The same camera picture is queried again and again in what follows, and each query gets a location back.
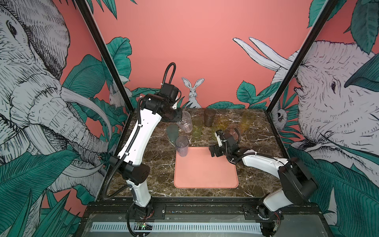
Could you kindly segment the dark brown glass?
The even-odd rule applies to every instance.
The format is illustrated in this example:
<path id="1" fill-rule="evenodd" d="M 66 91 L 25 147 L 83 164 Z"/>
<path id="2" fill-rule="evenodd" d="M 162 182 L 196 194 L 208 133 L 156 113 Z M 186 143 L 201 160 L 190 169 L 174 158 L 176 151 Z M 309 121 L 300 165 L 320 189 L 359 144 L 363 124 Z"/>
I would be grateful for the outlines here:
<path id="1" fill-rule="evenodd" d="M 206 108 L 204 110 L 204 125 L 206 127 L 211 127 L 214 122 L 216 111 L 214 109 Z"/>

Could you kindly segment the light green glass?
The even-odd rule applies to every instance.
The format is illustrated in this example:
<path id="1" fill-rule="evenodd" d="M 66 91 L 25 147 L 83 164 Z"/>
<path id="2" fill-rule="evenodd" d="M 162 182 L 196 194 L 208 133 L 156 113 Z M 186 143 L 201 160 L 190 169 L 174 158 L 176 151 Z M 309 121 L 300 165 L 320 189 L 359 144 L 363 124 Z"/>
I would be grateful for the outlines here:
<path id="1" fill-rule="evenodd" d="M 201 118 L 194 118 L 192 120 L 192 136 L 199 138 L 202 134 L 203 120 Z"/>
<path id="2" fill-rule="evenodd" d="M 217 130 L 220 130 L 220 125 L 218 124 L 218 123 L 214 123 L 212 126 L 211 126 L 211 131 L 212 131 L 212 138 L 214 139 L 214 140 L 216 140 L 217 138 L 216 138 L 216 131 Z"/>

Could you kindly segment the pink square tray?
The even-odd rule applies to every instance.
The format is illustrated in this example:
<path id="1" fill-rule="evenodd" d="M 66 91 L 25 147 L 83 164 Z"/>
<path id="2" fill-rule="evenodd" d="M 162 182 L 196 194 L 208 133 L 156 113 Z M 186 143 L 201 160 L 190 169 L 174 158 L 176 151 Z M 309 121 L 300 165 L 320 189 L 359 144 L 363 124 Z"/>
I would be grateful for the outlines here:
<path id="1" fill-rule="evenodd" d="M 225 156 L 213 157 L 207 147 L 189 147 L 185 157 L 176 154 L 176 188 L 234 189 L 238 185 L 236 166 Z"/>

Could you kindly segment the black frame post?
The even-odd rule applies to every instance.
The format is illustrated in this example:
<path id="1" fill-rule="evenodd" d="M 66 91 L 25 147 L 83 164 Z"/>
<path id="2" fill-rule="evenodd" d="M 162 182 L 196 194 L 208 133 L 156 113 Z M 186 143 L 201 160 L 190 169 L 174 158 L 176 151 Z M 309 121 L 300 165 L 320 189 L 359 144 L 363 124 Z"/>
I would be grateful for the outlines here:
<path id="1" fill-rule="evenodd" d="M 274 95 L 274 98 L 270 102 L 269 106 L 266 109 L 267 113 L 271 113 L 274 109 L 274 106 L 279 101 L 281 95 L 284 93 L 285 89 L 289 85 L 290 81 L 295 75 L 295 72 L 299 68 L 300 64 L 302 63 L 303 59 L 307 55 L 309 49 L 311 48 L 313 42 L 316 40 L 317 36 L 321 32 L 323 26 L 327 22 L 329 16 L 331 15 L 333 9 L 337 5 L 337 0 L 329 0 L 326 1 L 323 5 L 321 12 L 319 13 L 311 31 L 309 32 L 306 40 L 304 41 L 302 47 L 300 48 L 298 55 L 296 56 L 294 62 L 292 63 L 290 69 L 288 70 L 287 74 L 285 75 L 282 83 L 280 84 L 280 87 L 278 88 L 278 91 Z"/>
<path id="2" fill-rule="evenodd" d="M 83 1 L 83 0 L 76 0 L 75 2 L 76 2 L 76 5 L 78 6 L 80 13 L 81 13 L 81 15 L 82 15 L 90 33 L 91 33 L 93 39 L 94 39 L 94 41 L 95 41 L 95 43 L 96 43 L 96 45 L 100 51 L 102 58 L 104 59 L 104 61 L 106 63 L 107 68 L 110 71 L 110 74 L 111 74 L 114 82 L 116 83 L 117 88 L 119 89 L 119 92 L 121 93 L 121 96 L 125 102 L 125 105 L 126 105 L 128 111 L 133 113 L 134 108 L 133 108 L 133 106 L 129 100 L 128 95 L 125 92 L 125 87 L 120 80 L 118 71 L 115 67 L 115 64 L 112 60 L 112 57 L 108 51 L 108 48 L 104 42 L 104 39 L 101 36 L 101 33 L 100 33 L 100 31 L 96 25 L 96 22 L 92 16 L 88 2 Z"/>

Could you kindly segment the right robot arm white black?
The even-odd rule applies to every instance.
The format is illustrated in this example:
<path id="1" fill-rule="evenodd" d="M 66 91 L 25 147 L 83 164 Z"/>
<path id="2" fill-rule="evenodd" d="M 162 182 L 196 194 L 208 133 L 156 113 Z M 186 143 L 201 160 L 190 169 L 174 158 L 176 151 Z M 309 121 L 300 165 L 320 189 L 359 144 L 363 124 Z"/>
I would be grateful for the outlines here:
<path id="1" fill-rule="evenodd" d="M 218 144 L 209 147 L 212 157 L 225 156 L 233 165 L 242 162 L 245 166 L 259 169 L 279 179 L 281 188 L 263 197 L 256 207 L 261 219 L 270 219 L 283 207 L 306 204 L 318 189 L 316 179 L 301 159 L 263 155 L 241 147 L 239 141 L 228 132 L 217 130 L 214 134 Z"/>

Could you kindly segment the clear short glass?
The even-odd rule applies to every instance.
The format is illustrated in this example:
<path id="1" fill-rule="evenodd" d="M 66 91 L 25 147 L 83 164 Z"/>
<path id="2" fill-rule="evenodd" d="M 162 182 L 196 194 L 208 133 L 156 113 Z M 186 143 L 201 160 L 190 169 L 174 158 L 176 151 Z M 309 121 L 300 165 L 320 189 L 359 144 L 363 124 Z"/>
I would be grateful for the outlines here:
<path id="1" fill-rule="evenodd" d="M 193 126 L 192 126 L 192 119 L 191 115 L 187 111 L 182 111 L 182 118 L 179 122 L 176 122 L 176 124 L 179 126 L 180 129 L 182 129 L 185 133 L 191 133 Z"/>

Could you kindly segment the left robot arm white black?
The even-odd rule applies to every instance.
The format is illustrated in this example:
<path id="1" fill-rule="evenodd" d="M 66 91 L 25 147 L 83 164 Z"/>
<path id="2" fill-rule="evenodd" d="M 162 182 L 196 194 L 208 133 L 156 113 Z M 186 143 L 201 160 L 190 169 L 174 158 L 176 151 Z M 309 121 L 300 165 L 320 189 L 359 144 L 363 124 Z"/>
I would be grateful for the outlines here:
<path id="1" fill-rule="evenodd" d="M 145 208 L 151 201 L 147 185 L 150 168 L 142 163 L 146 146 L 160 121 L 181 121 L 182 109 L 177 107 L 176 99 L 162 94 L 147 94 L 138 100 L 136 115 L 136 124 L 124 147 L 118 155 L 110 158 L 110 162 L 115 161 L 115 164 L 109 177 L 105 180 L 101 197 L 103 200 L 112 199 L 129 187 L 132 190 L 135 204 Z M 122 166 L 124 166 L 124 170 L 121 173 L 127 184 L 108 195 L 110 182 Z"/>

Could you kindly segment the left black frame post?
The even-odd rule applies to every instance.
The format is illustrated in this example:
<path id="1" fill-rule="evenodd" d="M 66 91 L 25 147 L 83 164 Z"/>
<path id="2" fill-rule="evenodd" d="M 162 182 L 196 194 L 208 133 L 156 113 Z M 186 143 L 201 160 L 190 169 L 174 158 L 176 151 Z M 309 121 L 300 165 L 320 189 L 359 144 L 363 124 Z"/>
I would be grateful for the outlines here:
<path id="1" fill-rule="evenodd" d="M 121 96 L 125 102 L 125 105 L 126 105 L 128 111 L 133 113 L 134 108 L 133 108 L 133 106 L 129 100 L 128 95 L 125 92 L 125 87 L 120 80 L 118 71 L 115 67 L 115 64 L 112 60 L 112 57 L 108 51 L 108 48 L 104 42 L 104 39 L 101 36 L 101 33 L 100 33 L 100 31 L 96 25 L 96 22 L 92 16 L 88 2 L 83 1 L 83 0 L 76 0 L 75 2 L 76 2 L 76 5 L 78 6 L 80 13 L 81 13 L 81 15 L 82 15 L 90 33 L 91 33 L 93 39 L 94 39 L 94 41 L 95 41 L 95 43 L 96 43 L 96 45 L 100 51 L 102 58 L 104 59 L 104 61 L 106 63 L 107 68 L 110 71 L 110 74 L 111 74 L 114 82 L 116 83 L 117 88 L 119 89 L 119 92 L 121 93 Z"/>

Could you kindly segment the pink glass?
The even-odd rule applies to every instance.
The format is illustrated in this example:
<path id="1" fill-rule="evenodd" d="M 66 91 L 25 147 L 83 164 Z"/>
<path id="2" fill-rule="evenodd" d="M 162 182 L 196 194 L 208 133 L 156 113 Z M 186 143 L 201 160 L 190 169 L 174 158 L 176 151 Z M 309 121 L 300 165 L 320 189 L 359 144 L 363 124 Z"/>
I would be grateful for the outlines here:
<path id="1" fill-rule="evenodd" d="M 230 132 L 230 134 L 233 136 L 233 138 L 235 140 L 239 140 L 239 138 L 240 138 L 240 130 L 239 130 L 239 126 L 238 125 L 232 124 L 230 126 L 229 132 Z"/>

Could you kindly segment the frosted teal glass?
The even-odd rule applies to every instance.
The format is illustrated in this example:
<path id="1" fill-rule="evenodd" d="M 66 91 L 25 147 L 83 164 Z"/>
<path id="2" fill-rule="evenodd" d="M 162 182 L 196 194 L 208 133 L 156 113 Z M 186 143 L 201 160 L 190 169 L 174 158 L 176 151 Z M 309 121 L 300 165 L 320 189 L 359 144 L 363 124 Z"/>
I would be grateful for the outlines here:
<path id="1" fill-rule="evenodd" d="M 166 134 L 170 143 L 175 147 L 175 141 L 179 137 L 179 128 L 176 124 L 171 124 L 166 128 Z"/>

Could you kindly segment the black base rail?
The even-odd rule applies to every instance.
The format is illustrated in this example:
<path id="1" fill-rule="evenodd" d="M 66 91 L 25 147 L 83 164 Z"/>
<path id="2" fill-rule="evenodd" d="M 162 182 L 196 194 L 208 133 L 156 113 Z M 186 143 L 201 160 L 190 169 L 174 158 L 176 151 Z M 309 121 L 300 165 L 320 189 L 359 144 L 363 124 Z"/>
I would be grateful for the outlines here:
<path id="1" fill-rule="evenodd" d="M 121 219 L 126 218 L 126 212 L 133 203 L 131 197 L 116 197 L 111 200 L 100 200 L 91 202 L 83 215 L 89 218 L 92 214 L 116 215 L 120 214 Z M 260 199 L 255 197 L 152 197 L 152 206 L 150 207 L 149 220 L 163 220 L 170 215 L 178 216 L 211 216 L 211 215 L 241 215 L 245 220 L 254 220 L 257 222 L 268 222 L 284 219 L 285 215 L 305 214 L 319 215 L 320 209 L 314 203 L 305 205 L 290 205 L 277 210 L 270 217 L 262 219 L 259 216 L 257 206 Z"/>

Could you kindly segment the tall yellow glass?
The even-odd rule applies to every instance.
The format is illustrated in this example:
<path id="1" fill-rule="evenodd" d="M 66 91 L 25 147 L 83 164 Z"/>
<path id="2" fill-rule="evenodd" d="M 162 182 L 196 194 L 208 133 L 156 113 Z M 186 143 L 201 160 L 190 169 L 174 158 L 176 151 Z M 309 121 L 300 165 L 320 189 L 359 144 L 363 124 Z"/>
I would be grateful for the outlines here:
<path id="1" fill-rule="evenodd" d="M 254 121 L 255 119 L 255 113 L 251 109 L 247 109 L 242 113 L 242 118 L 239 124 L 239 128 L 242 132 L 245 132 L 250 124 Z"/>

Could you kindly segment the clear bluish tall glass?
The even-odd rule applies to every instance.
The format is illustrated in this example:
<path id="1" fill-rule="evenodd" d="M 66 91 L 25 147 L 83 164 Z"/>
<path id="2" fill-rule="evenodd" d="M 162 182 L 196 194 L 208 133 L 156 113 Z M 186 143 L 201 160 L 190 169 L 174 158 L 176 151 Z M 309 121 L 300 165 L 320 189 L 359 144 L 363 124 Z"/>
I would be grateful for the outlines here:
<path id="1" fill-rule="evenodd" d="M 179 156 L 185 157 L 188 154 L 189 140 L 186 136 L 179 136 L 175 140 L 175 146 Z"/>

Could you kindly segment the right black frame post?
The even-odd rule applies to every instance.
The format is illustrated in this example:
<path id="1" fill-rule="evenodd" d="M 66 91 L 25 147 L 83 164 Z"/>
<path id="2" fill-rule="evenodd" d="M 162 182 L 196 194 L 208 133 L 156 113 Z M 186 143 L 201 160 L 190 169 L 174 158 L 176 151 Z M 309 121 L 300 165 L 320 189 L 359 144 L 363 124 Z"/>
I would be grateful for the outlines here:
<path id="1" fill-rule="evenodd" d="M 323 26 L 327 22 L 329 16 L 331 15 L 333 9 L 337 5 L 337 0 L 329 0 L 326 1 L 323 5 L 321 12 L 319 13 L 311 31 L 309 32 L 306 40 L 304 41 L 302 47 L 300 48 L 298 55 L 296 56 L 294 62 L 292 63 L 290 69 L 288 70 L 287 74 L 285 75 L 282 83 L 280 84 L 280 87 L 278 88 L 278 91 L 274 95 L 274 98 L 270 102 L 269 106 L 266 109 L 267 113 L 271 113 L 274 109 L 274 106 L 279 101 L 281 95 L 284 93 L 285 89 L 289 85 L 290 81 L 295 75 L 295 72 L 299 68 L 300 64 L 302 63 L 303 59 L 307 55 L 309 49 L 311 48 L 313 42 L 316 40 L 317 36 L 321 32 Z"/>

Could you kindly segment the orange yellow glass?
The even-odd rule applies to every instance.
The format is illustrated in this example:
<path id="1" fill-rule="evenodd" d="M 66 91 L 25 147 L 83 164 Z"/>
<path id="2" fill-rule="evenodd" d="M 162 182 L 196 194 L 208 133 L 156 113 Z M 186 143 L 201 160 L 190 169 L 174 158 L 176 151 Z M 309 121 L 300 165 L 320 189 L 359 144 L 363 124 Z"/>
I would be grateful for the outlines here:
<path id="1" fill-rule="evenodd" d="M 230 120 L 226 115 L 221 114 L 218 123 L 221 130 L 226 130 L 230 125 Z"/>

